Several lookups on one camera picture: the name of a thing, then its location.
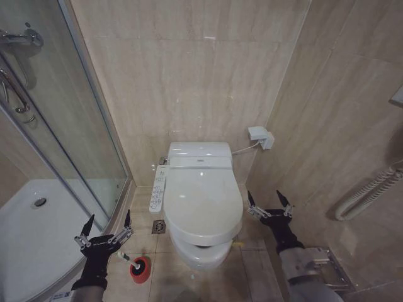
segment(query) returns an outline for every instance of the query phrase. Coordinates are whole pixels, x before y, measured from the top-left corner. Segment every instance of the beige wall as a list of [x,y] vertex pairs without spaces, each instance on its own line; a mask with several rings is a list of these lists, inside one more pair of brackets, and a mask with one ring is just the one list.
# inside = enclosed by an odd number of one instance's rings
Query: beige wall
[[[265,125],[309,0],[73,0],[133,177],[170,142],[246,147]],[[234,157],[244,183],[254,151]]]
[[54,178],[22,134],[0,110],[0,152],[27,179]]
[[328,245],[359,293],[348,301],[403,299],[403,182],[360,216],[332,207],[403,158],[403,110],[388,103],[403,84],[403,1],[314,0],[247,187],[260,205],[296,206],[292,229]]
[[0,152],[0,208],[28,181],[9,159]]

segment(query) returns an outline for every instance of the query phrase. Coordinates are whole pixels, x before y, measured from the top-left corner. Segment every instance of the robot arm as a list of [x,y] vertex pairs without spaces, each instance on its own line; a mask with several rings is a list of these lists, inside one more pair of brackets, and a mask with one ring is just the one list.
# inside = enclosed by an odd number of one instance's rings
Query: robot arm
[[293,206],[287,198],[277,191],[277,196],[283,205],[282,209],[264,210],[256,206],[251,193],[248,191],[248,212],[268,226],[275,236],[276,251],[281,259],[284,275],[289,283],[291,302],[343,302],[339,295],[321,282],[316,271],[316,259],[310,249],[298,241],[297,236],[289,226],[292,220]]
[[94,215],[84,225],[80,236],[74,238],[80,246],[81,253],[86,256],[87,261],[81,278],[72,286],[73,295],[71,301],[73,302],[102,302],[103,292],[108,285],[105,277],[109,257],[119,250],[133,233],[130,210],[127,211],[123,230],[117,235],[103,235],[88,240],[87,236],[91,231],[93,222]]

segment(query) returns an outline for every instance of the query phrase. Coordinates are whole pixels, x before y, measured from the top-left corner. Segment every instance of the wall outlet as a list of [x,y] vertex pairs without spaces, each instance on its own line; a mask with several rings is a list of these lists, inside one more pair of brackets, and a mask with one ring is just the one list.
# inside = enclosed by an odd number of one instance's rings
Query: wall outlet
[[267,131],[264,127],[249,127],[247,130],[249,138],[251,140],[259,140],[263,150],[270,149],[273,146],[275,138],[273,134]]

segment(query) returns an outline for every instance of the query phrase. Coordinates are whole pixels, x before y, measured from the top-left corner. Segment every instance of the bidet control panel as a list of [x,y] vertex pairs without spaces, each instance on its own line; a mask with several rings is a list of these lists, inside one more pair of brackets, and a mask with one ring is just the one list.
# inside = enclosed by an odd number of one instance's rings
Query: bidet control panel
[[150,212],[152,213],[160,212],[162,209],[162,200],[164,199],[165,180],[168,167],[168,165],[157,166],[149,208]]

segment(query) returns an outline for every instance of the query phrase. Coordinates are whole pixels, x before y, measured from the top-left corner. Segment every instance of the coiled hose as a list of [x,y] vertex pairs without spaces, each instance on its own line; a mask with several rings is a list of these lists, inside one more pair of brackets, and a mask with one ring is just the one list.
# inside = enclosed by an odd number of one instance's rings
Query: coiled hose
[[[354,218],[402,179],[403,170],[396,170],[393,167],[389,167],[387,171],[380,173],[373,181],[363,186],[358,192],[355,192],[346,201],[341,203],[335,211],[336,219],[343,221]],[[372,190],[374,190],[374,192],[370,193],[369,196],[362,200]]]

